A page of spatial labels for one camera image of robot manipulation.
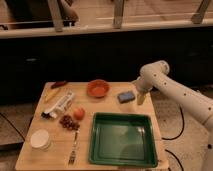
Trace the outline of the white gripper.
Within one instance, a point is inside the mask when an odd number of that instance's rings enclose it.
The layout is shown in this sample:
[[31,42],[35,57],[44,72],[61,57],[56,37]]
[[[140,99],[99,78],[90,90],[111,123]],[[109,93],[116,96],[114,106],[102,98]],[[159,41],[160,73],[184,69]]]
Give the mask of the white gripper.
[[136,90],[139,92],[137,94],[137,104],[142,105],[146,99],[145,94],[150,92],[153,86],[142,77],[138,77],[136,80],[134,80],[133,85],[136,87]]

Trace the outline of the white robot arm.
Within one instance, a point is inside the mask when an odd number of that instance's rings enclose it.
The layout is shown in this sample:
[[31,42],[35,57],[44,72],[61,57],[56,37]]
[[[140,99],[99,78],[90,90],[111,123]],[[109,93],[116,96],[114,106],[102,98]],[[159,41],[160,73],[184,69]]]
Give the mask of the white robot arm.
[[141,105],[145,95],[155,87],[189,112],[210,133],[202,171],[213,171],[213,99],[170,79],[169,72],[169,64],[164,60],[142,66],[139,77],[133,81],[137,103]]

